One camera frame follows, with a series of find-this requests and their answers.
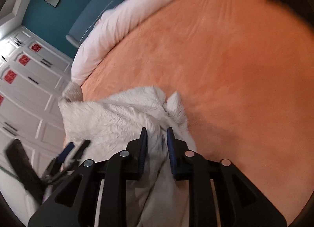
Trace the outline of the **orange plush bed cover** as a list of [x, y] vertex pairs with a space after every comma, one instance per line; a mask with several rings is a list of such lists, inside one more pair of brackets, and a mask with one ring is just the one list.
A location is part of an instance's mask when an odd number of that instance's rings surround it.
[[228, 158], [291, 223], [313, 192], [313, 29], [272, 0], [175, 0], [125, 37], [85, 100], [179, 92], [208, 159]]

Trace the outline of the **teal upholstered headboard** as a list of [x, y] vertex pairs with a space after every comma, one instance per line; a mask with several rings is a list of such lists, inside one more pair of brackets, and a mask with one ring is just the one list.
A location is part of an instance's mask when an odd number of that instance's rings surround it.
[[91, 0], [66, 35], [67, 41], [75, 48], [79, 48], [80, 44], [82, 44], [93, 30], [102, 14], [107, 10], [115, 8], [123, 1], [125, 0]]

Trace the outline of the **white fluffy coat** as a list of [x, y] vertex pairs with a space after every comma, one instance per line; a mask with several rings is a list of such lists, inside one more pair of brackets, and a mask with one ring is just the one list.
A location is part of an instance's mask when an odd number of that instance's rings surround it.
[[166, 131], [196, 150], [179, 93], [171, 96], [146, 86], [84, 101], [82, 89], [69, 83], [58, 99], [66, 141], [75, 146], [88, 139], [83, 159], [109, 159], [127, 147], [146, 128], [148, 155], [140, 181], [126, 184], [128, 226], [188, 226], [188, 183], [175, 181], [170, 168]]

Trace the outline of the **white panelled wardrobe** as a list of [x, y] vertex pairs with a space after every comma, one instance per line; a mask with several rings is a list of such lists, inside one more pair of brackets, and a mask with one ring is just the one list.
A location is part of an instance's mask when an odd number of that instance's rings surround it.
[[1, 149], [19, 139], [37, 174], [63, 147], [58, 97], [72, 60], [25, 27], [1, 40]]

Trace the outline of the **rolled pink duvet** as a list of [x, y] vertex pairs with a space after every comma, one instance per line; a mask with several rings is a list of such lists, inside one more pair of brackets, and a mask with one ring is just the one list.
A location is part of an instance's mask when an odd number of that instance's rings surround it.
[[71, 81], [82, 85], [106, 55], [136, 26], [173, 0], [125, 0], [105, 11], [80, 45]]

